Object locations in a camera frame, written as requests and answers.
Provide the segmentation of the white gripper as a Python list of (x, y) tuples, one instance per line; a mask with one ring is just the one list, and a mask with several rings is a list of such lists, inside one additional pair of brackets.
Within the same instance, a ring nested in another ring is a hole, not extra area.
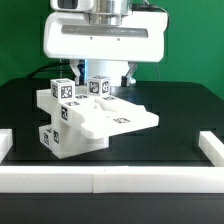
[(136, 62), (159, 62), (164, 55), (167, 14), (139, 12), (122, 19), (120, 26), (92, 25), (83, 13), (52, 13), (46, 20), (44, 52), (49, 58), (71, 59), (75, 84), (80, 84), (77, 59), (130, 61), (121, 86), (135, 82)]

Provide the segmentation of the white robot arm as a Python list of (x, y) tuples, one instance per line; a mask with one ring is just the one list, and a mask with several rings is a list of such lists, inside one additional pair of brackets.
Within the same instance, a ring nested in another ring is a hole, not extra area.
[(50, 0), (50, 6), (45, 54), (69, 60), (72, 69), (84, 60), (88, 77), (127, 85), (139, 62), (157, 63), (164, 56), (170, 19), (162, 7), (132, 0)]

